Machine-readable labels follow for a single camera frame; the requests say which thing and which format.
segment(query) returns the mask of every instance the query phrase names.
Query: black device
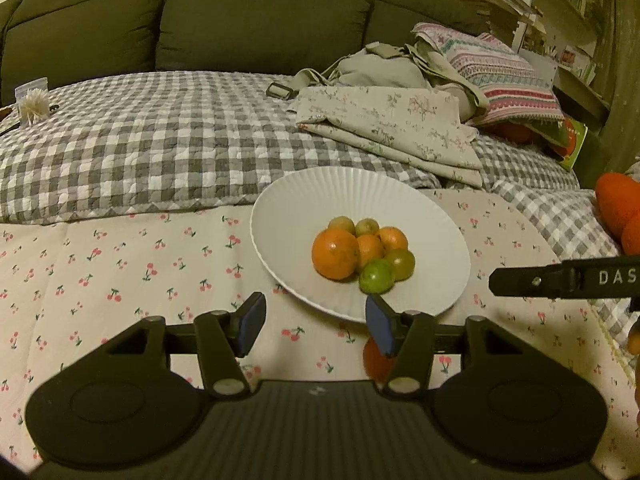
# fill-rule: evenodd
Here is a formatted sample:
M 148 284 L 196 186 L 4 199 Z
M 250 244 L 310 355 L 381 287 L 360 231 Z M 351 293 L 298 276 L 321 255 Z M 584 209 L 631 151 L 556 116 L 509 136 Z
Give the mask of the black device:
M 636 266 L 634 256 L 500 268 L 489 287 L 497 296 L 635 296 Z M 192 324 L 148 317 L 62 370 L 26 406 L 44 460 L 30 478 L 604 478 L 590 464 L 607 422 L 597 389 L 484 317 L 442 325 L 370 295 L 367 327 L 397 357 L 381 390 L 263 381 L 251 393 L 236 358 L 265 318 L 259 292 Z M 169 356 L 185 353 L 197 354 L 204 389 L 170 371 Z M 462 371 L 429 390 L 437 353 L 460 354 Z

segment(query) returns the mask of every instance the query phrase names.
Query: green curtain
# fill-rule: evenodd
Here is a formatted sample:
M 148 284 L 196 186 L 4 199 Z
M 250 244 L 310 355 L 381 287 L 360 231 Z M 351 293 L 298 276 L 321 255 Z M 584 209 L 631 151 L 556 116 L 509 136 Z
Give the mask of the green curtain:
M 640 0 L 608 0 L 607 9 L 593 88 L 611 103 L 599 139 L 610 155 L 604 171 L 624 172 L 640 153 Z

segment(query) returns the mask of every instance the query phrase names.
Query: cherry print tablecloth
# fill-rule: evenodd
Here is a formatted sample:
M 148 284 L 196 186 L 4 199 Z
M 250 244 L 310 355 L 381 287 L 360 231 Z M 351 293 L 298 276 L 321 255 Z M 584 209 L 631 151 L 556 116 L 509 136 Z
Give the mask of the cherry print tablecloth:
M 639 473 L 634 385 L 587 302 L 495 298 L 488 291 L 496 267 L 549 264 L 555 258 L 551 248 L 495 195 L 424 193 L 454 219 L 472 259 L 466 290 L 441 321 L 461 324 L 471 314 L 487 316 L 590 380 L 609 405 L 594 464 L 611 479 Z M 252 386 L 260 378 L 365 379 L 366 329 L 317 312 L 283 290 L 255 254 L 250 213 L 250 206 L 233 206 L 48 227 L 0 226 L 2 455 L 23 470 L 39 463 L 24 406 L 62 368 L 142 317 L 187 323 L 209 310 L 233 310 L 255 290 L 267 295 L 268 313 L 252 352 L 241 360 Z M 431 386 L 456 373 L 459 363 L 457 356 L 436 357 Z M 175 356 L 172 368 L 199 384 L 195 357 Z

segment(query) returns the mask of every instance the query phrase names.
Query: white plate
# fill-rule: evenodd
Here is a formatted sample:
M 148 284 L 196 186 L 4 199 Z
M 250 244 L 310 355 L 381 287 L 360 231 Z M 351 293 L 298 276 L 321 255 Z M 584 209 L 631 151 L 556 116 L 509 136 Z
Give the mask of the white plate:
M 385 301 L 396 311 L 431 315 L 462 295 L 471 262 L 465 239 L 432 200 L 407 184 L 373 171 L 321 167 L 276 180 L 258 197 L 251 213 L 251 240 L 260 260 L 300 300 L 328 314 L 366 322 L 365 299 L 357 280 L 332 282 L 311 263 L 311 246 L 329 220 L 373 218 L 398 227 L 416 259 L 414 275 L 399 282 Z

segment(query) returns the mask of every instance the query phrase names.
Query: striped pillow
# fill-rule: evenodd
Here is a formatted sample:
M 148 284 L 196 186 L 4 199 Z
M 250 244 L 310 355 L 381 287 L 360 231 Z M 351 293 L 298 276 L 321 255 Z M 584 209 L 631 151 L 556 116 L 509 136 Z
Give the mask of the striped pillow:
M 413 32 L 439 50 L 462 77 L 489 99 L 487 112 L 467 124 L 564 121 L 558 99 L 545 89 L 533 67 L 491 34 L 475 38 L 435 23 L 418 23 Z

